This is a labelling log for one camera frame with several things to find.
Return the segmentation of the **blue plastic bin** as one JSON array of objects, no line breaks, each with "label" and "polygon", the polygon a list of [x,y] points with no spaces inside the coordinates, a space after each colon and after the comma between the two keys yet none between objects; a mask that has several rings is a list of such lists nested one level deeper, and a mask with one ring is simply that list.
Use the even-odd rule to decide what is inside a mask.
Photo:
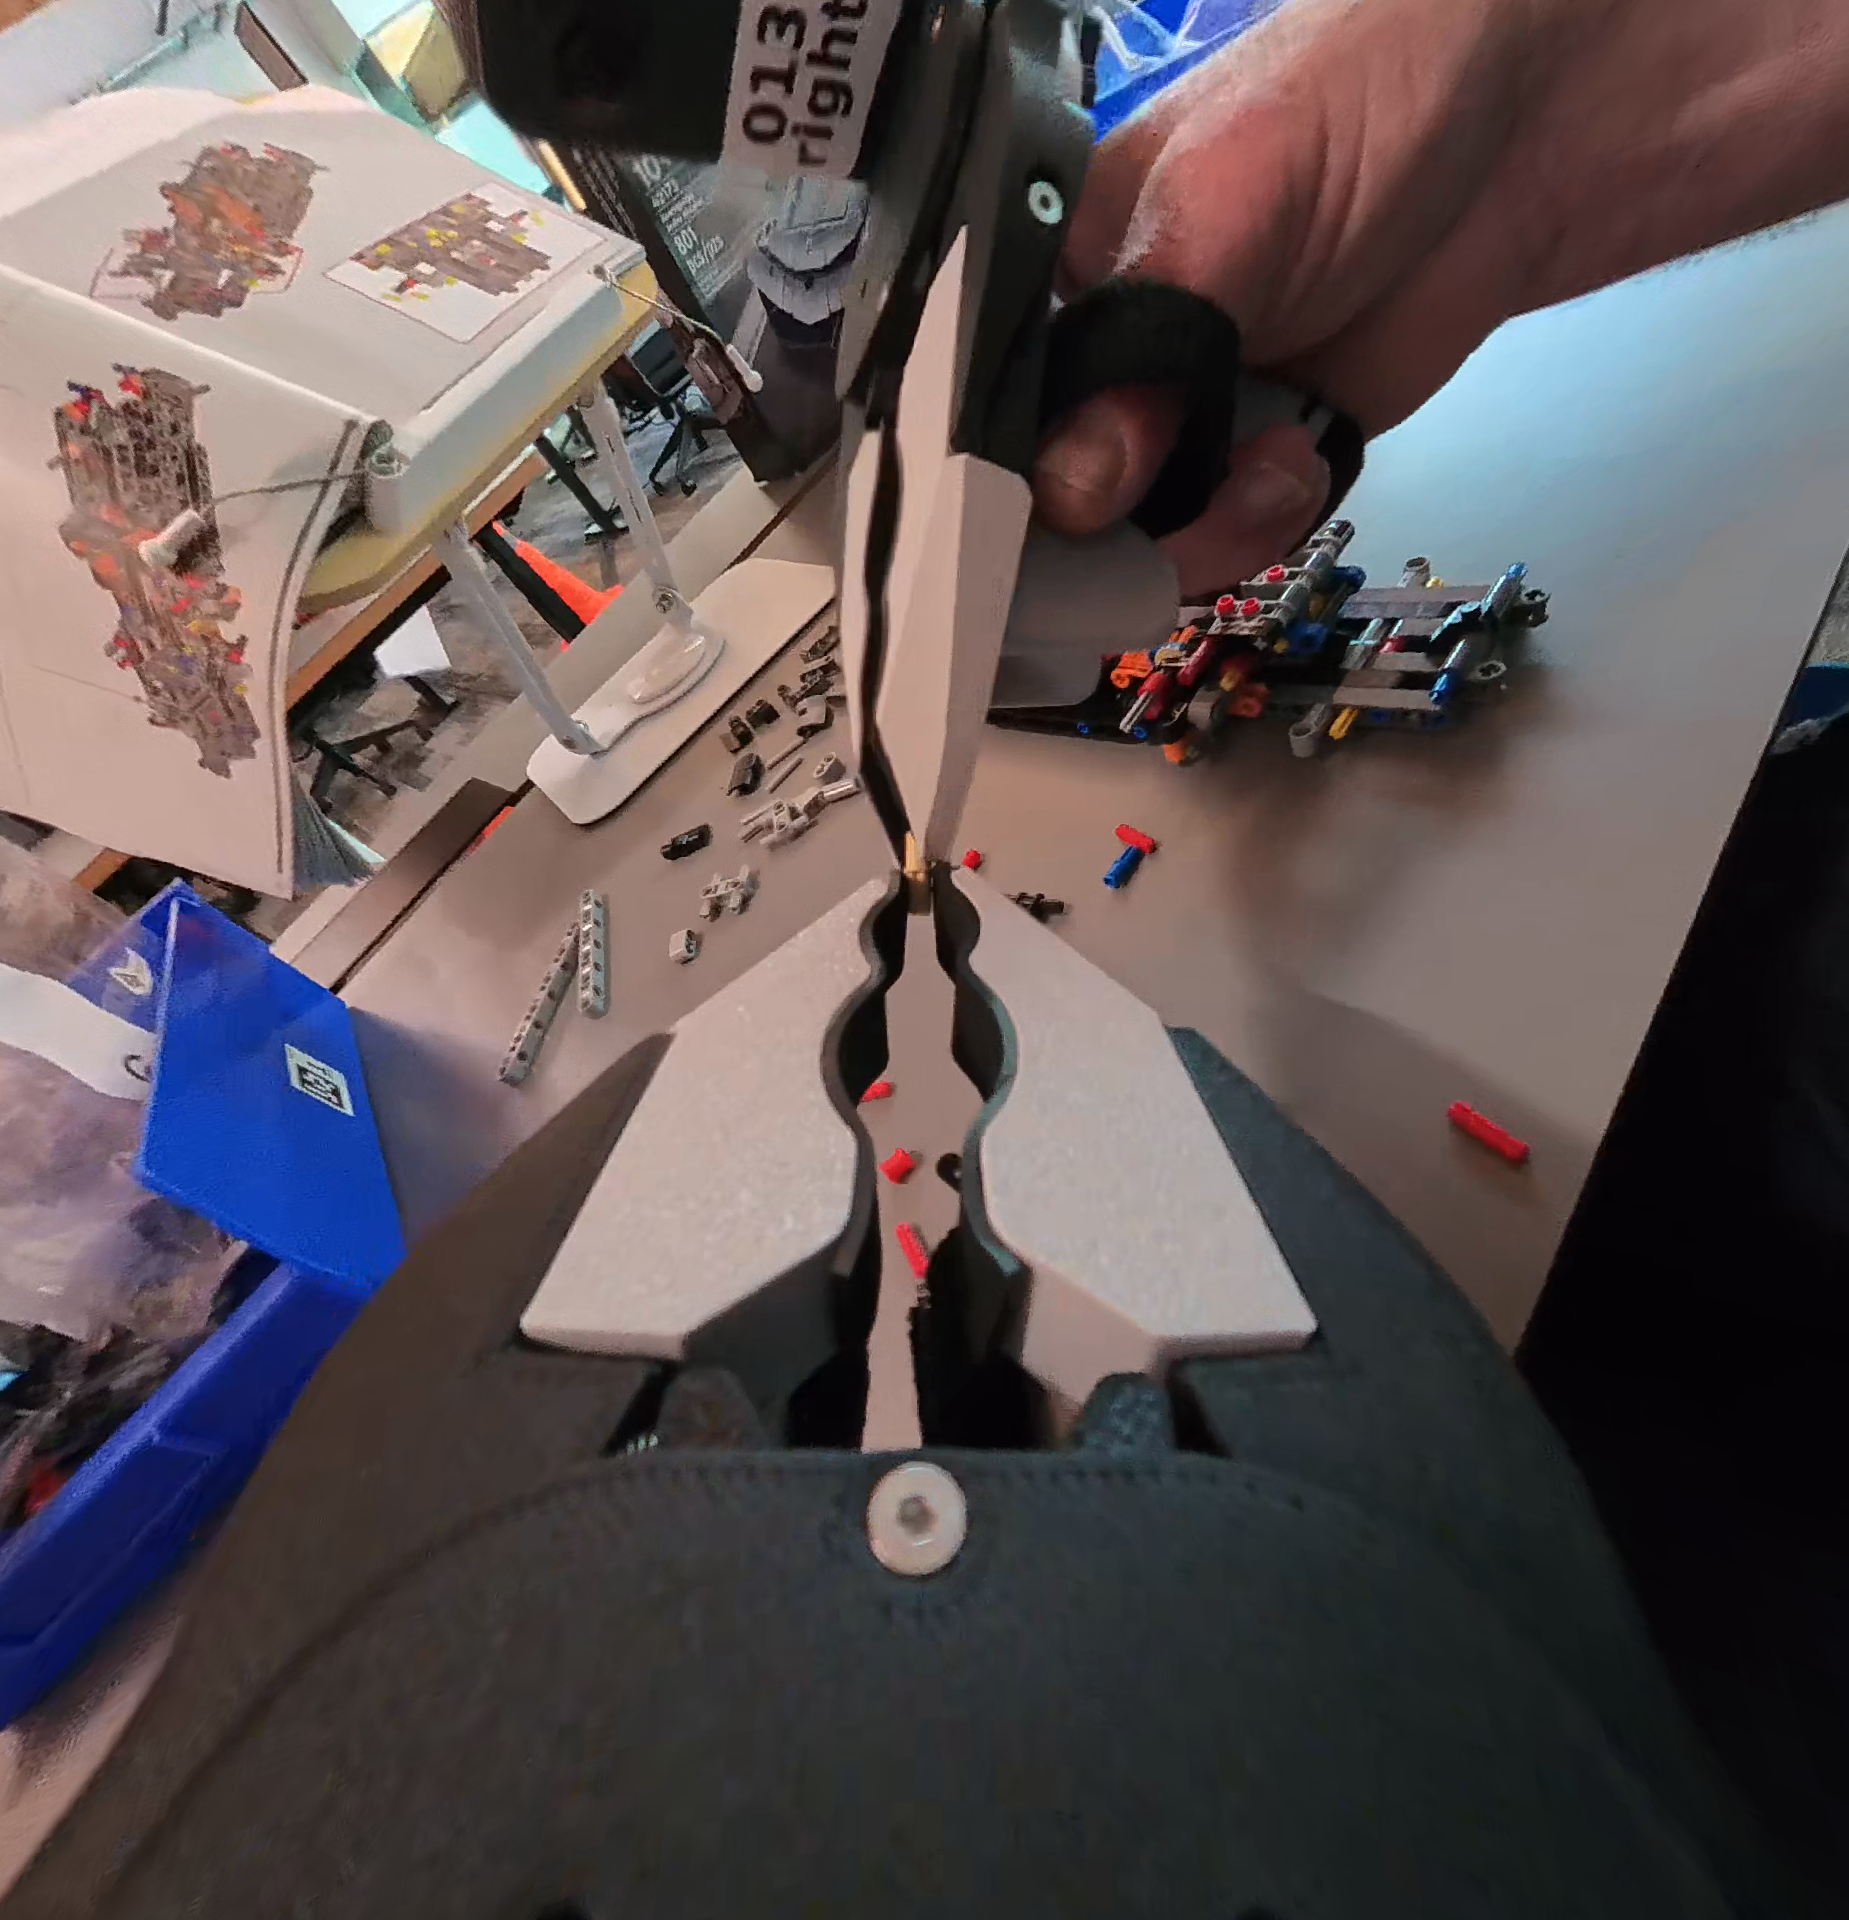
[{"label": "blue plastic bin", "polygon": [[73,991],[159,1039],[135,1174],[250,1262],[202,1345],[0,1527],[0,1729],[232,1501],[408,1249],[351,1013],[326,987],[176,881]]}]

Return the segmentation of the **pile of dark curved panels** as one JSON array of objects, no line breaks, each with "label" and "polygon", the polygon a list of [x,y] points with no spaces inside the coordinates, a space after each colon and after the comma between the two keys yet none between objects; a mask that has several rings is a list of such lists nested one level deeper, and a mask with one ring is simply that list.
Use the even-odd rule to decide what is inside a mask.
[{"label": "pile of dark curved panels", "polygon": [[794,762],[805,743],[832,732],[842,707],[842,634],[832,621],[793,648],[776,682],[744,690],[724,716],[720,743],[732,755],[727,793],[756,793],[768,778]]}]

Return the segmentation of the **dark trousers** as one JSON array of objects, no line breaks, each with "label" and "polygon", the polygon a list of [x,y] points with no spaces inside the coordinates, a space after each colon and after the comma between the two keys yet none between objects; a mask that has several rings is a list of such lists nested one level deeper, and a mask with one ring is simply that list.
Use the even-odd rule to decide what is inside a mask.
[{"label": "dark trousers", "polygon": [[1849,713],[1753,779],[1520,1366],[1690,1716],[1849,1913]]}]

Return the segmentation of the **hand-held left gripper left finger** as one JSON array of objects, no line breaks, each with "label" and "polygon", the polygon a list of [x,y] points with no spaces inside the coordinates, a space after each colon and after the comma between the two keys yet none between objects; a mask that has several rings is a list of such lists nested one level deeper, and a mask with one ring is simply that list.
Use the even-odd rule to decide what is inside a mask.
[{"label": "hand-held left gripper left finger", "polygon": [[787,1445],[856,1448],[881,1299],[858,1102],[888,1061],[904,881],[860,883],[671,1025],[521,1332],[723,1367]]}]

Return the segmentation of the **person's right hand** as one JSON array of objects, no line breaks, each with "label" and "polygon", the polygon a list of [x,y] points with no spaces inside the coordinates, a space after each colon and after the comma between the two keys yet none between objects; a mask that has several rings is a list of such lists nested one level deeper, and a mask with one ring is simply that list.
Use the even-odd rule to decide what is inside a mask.
[{"label": "person's right hand", "polygon": [[1221,307],[1367,438],[1491,332],[1679,251],[1681,4],[1288,4],[1093,151],[1060,269]]}]

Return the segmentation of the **dark lego set box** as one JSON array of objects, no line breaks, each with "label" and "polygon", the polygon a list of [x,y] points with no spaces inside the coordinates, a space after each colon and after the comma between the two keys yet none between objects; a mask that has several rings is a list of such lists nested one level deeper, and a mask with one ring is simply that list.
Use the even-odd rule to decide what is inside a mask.
[{"label": "dark lego set box", "polygon": [[810,468],[839,430],[864,186],[650,153],[602,153],[599,165],[609,224],[647,256],[654,318],[751,475]]}]

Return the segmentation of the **clear plastic parts bag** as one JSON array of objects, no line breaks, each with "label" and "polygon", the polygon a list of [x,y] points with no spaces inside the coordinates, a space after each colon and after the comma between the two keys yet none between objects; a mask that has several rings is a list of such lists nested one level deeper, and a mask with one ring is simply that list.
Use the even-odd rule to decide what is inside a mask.
[{"label": "clear plastic parts bag", "polygon": [[137,1176],[166,937],[0,832],[0,1544],[222,1326],[246,1245]]}]

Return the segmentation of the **lego instruction book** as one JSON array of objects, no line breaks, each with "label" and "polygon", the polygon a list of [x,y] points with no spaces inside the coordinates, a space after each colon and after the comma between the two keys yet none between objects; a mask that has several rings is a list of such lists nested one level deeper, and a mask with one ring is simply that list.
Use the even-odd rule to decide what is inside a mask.
[{"label": "lego instruction book", "polygon": [[300,620],[512,466],[643,261],[331,88],[0,129],[0,811],[293,894]]}]

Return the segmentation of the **orange object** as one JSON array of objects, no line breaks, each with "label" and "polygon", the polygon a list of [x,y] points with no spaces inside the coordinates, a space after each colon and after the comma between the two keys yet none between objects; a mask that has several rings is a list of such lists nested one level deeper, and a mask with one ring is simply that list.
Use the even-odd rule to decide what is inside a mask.
[{"label": "orange object", "polygon": [[592,583],[552,561],[536,544],[516,537],[506,520],[493,522],[487,533],[498,544],[494,554],[510,555],[501,565],[506,576],[568,648],[625,591],[620,583]]}]

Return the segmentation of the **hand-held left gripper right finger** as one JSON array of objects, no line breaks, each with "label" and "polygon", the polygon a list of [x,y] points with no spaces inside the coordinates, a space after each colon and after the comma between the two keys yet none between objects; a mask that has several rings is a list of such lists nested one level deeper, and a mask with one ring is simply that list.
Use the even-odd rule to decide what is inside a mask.
[{"label": "hand-held left gripper right finger", "polygon": [[1037,1445],[1109,1380],[1307,1348],[1319,1314],[1161,1013],[981,876],[933,877],[981,1103],[912,1310],[922,1439]]}]

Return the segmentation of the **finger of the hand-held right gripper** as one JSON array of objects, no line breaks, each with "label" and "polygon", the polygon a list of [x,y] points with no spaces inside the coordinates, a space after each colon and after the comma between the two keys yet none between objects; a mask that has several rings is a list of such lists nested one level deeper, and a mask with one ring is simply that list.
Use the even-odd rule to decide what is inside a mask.
[{"label": "finger of the hand-held right gripper", "polygon": [[962,824],[1032,522],[1032,488],[979,456],[900,458],[885,586],[882,755],[922,860]]},{"label": "finger of the hand-held right gripper", "polygon": [[964,399],[962,338],[970,296],[967,226],[959,226],[935,269],[917,332],[898,371],[888,418],[865,424],[851,465],[843,522],[843,642],[851,732],[858,775],[901,864],[917,853],[882,755],[885,586],[895,541],[900,458],[959,456],[953,444]]}]

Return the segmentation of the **person's right forearm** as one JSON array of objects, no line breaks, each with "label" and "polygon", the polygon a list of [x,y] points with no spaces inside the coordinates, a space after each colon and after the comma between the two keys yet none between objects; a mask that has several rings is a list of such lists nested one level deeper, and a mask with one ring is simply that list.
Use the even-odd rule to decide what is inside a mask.
[{"label": "person's right forearm", "polygon": [[1654,28],[1646,265],[1849,200],[1849,1],[1662,4]]}]

